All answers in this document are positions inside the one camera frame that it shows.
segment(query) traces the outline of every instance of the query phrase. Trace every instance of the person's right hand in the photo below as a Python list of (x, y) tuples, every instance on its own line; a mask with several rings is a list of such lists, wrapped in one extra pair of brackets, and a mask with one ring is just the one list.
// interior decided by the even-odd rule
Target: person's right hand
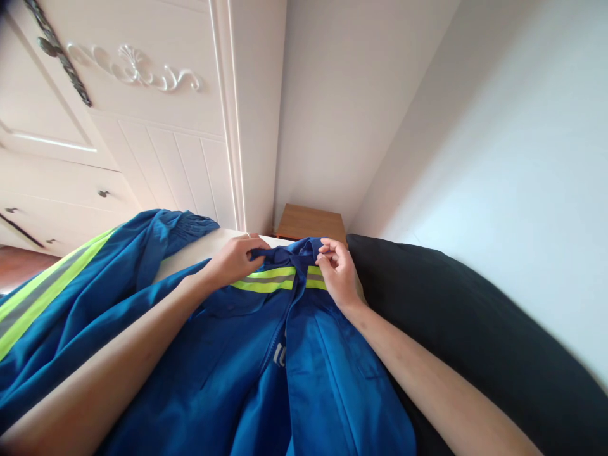
[(321, 269), (327, 291), (344, 312), (347, 308), (362, 304), (357, 294), (357, 271), (350, 252), (343, 243), (323, 237), (316, 264)]

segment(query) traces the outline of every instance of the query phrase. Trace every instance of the yellow reflective stripe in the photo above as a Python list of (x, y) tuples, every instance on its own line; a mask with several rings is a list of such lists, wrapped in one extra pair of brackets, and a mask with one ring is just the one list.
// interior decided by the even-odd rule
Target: yellow reflective stripe
[(271, 277), (290, 276), (291, 274), (295, 274), (295, 273), (296, 273), (296, 269), (293, 266), (289, 266), (289, 267), (283, 267), (283, 268), (269, 269), (269, 270), (262, 271), (262, 272), (254, 272), (254, 273), (248, 275), (247, 277), (250, 277), (252, 279), (259, 279), (259, 278), (269, 279)]
[(323, 274), (319, 266), (308, 266), (308, 274), (306, 277), (306, 288), (319, 288), (327, 291)]
[[(15, 345), (15, 343), (21, 338), (21, 336), (23, 336), (25, 331), (27, 331), (27, 329), (32, 325), (34, 320), (38, 318), (38, 316), (49, 306), (49, 304), (53, 302), (53, 300), (69, 285), (69, 283), (74, 280), (82, 272), (82, 270), (91, 262), (95, 255), (98, 254), (98, 252), (109, 240), (109, 238), (111, 238), (112, 232), (113, 230), (110, 230), (103, 234), (100, 234), (99, 236), (95, 237), (87, 244), (85, 244), (85, 247), (87, 245), (90, 245), (88, 250), (84, 252), (80, 256), (80, 258), (78, 258), (74, 262), (74, 264), (71, 265), (68, 270), (61, 275), (61, 277), (59, 277), (52, 285), (50, 285), (50, 287), (48, 287), (47, 290), (45, 290), (45, 292), (43, 292), (43, 294), (38, 299), (36, 299), (34, 303), (27, 309), (27, 311), (25, 311), (25, 313), (6, 331), (6, 333), (0, 338), (0, 361), (6, 356), (6, 354), (11, 350), (13, 345)], [(64, 259), (62, 259), (59, 263), (64, 263), (72, 255), (74, 255), (74, 253), (80, 250), (82, 250), (82, 248), (72, 252)], [(36, 280), (38, 279), (38, 277), (36, 277), (36, 279), (34, 279), (30, 284), (28, 284), (28, 286), (20, 290), (20, 292), (14, 295), (6, 304), (11, 303), (11, 301), (13, 301), (13, 298), (18, 298), (18, 296), (21, 296), (22, 300), (23, 297), (27, 296), (35, 288), (36, 284), (42, 282), (46, 277), (52, 274), (54, 270), (56, 270), (54, 266), (55, 265), (53, 265), (53, 267), (47, 269), (43, 273), (39, 274), (38, 277), (42, 275), (44, 275), (44, 277), (42, 277), (41, 280)], [(11, 308), (14, 308), (16, 305), (18, 305), (21, 300), (16, 299), (16, 304), (11, 304)]]
[(254, 272), (243, 280), (232, 284), (233, 287), (256, 293), (273, 293), (278, 289), (293, 289), (296, 268), (293, 266)]
[(306, 288), (319, 288), (319, 289), (324, 289), (325, 291), (327, 291), (327, 287), (325, 286), (324, 281), (307, 280)]
[[(115, 228), (108, 230), (103, 234), (100, 234), (99, 236), (91, 239), (89, 242), (87, 242), (82, 247), (92, 245), (93, 243), (99, 241), (100, 239), (103, 239), (105, 236), (111, 234), (114, 230), (115, 230)], [(17, 307), (19, 305), (19, 303), (21, 301), (23, 301), (23, 299), (26, 296), (28, 296), (31, 292), (33, 292), (33, 290), (35, 290), (42, 282), (44, 282), (44, 280), (47, 277), (49, 277), (53, 272), (58, 270), (65, 262), (67, 262), (71, 257), (73, 257), (74, 254), (76, 254), (76, 252), (80, 251), (82, 249), (82, 247), (77, 248), (73, 252), (70, 252), (69, 254), (64, 256), (61, 260), (56, 262), (53, 266), (50, 266), (49, 268), (42, 271), (40, 274), (38, 274), (36, 277), (34, 277), (27, 285), (25, 285), (21, 290), (19, 290), (17, 293), (15, 293), (13, 296), (11, 296), (7, 301), (5, 301), (0, 306), (0, 322), (2, 322), (2, 320), (4, 320), (4, 318), (6, 318), (6, 316), (15, 307)]]
[(318, 274), (320, 276), (323, 275), (321, 273), (321, 268), (319, 266), (308, 266), (308, 273), (309, 274)]
[(232, 284), (233, 287), (245, 291), (254, 291), (256, 293), (273, 293), (278, 289), (293, 289), (293, 281), (259, 283), (259, 282), (243, 282), (238, 281)]

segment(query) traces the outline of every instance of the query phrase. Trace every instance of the black cushion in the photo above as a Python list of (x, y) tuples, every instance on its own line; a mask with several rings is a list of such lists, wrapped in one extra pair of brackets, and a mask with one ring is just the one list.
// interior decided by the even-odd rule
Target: black cushion
[[(549, 455), (608, 455), (608, 396), (498, 288), (440, 251), (349, 234), (369, 305), (465, 377)], [(419, 455), (453, 454), (393, 381)]]

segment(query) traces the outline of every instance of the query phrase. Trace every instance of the reflective stripe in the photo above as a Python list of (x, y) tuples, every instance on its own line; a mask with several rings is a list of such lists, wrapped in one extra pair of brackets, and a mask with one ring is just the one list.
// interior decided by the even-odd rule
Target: reflective stripe
[(6, 331), (15, 323), (27, 309), (34, 304), (42, 294), (50, 288), (51, 285), (59, 279), (64, 272), (78, 260), (88, 247), (83, 247), (77, 250), (67, 261), (63, 262), (59, 267), (52, 271), (31, 293), (27, 294), (21, 301), (15, 301), (8, 315), (5, 315), (3, 320), (0, 320), (0, 338), (6, 334)]
[(273, 293), (278, 289), (293, 289), (293, 281), (284, 281), (280, 283), (252, 283), (238, 281), (233, 283), (232, 286), (246, 291), (254, 291), (256, 293)]
[(279, 275), (278, 277), (245, 277), (241, 279), (239, 282), (247, 282), (247, 283), (281, 283), (284, 281), (292, 281), (296, 277), (295, 274), (291, 275)]
[(325, 279), (321, 274), (319, 266), (308, 266), (308, 273), (306, 274), (306, 288), (318, 288), (327, 291), (325, 286)]
[(34, 320), (91, 262), (114, 230), (90, 240), (80, 249), (32, 279), (0, 307), (0, 361)]
[(287, 266), (282, 268), (269, 269), (261, 272), (253, 272), (247, 277), (257, 279), (260, 277), (279, 277), (279, 276), (291, 276), (296, 274), (296, 269), (293, 266)]
[(232, 284), (233, 287), (256, 293), (273, 293), (278, 289), (293, 289), (294, 267), (282, 267), (254, 272)]
[(99, 241), (100, 239), (103, 239), (105, 236), (111, 234), (113, 231), (114, 231), (114, 229), (106, 231), (105, 233), (100, 234), (99, 236), (91, 239), (88, 243), (86, 243), (85, 245), (83, 245), (79, 249), (76, 249), (75, 251), (67, 254), (61, 260), (59, 260), (58, 262), (56, 262), (53, 266), (51, 266), (50, 268), (45, 269), (40, 274), (38, 274), (36, 277), (34, 277), (28, 284), (26, 284), (21, 290), (19, 290), (17, 293), (15, 293), (13, 296), (11, 296), (8, 300), (4, 301), (4, 303), (0, 306), (0, 322), (2, 322), (2, 320), (4, 320), (4, 318), (17, 305), (19, 305), (19, 303), (25, 297), (27, 297), (36, 288), (38, 288), (46, 280), (47, 277), (49, 277), (51, 274), (53, 274), (53, 272), (56, 269), (60, 268), (65, 262), (70, 261), (70, 259), (74, 255), (76, 255), (82, 248), (89, 247), (93, 243), (95, 243), (95, 242)]

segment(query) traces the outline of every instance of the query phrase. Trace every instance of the forearm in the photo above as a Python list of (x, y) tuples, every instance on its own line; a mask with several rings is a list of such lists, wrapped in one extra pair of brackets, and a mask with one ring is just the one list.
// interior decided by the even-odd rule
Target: forearm
[(410, 399), (458, 455), (539, 455), (487, 397), (365, 305), (343, 310)]
[(204, 280), (184, 279), (2, 435), (4, 451), (28, 456), (93, 454), (211, 291)]

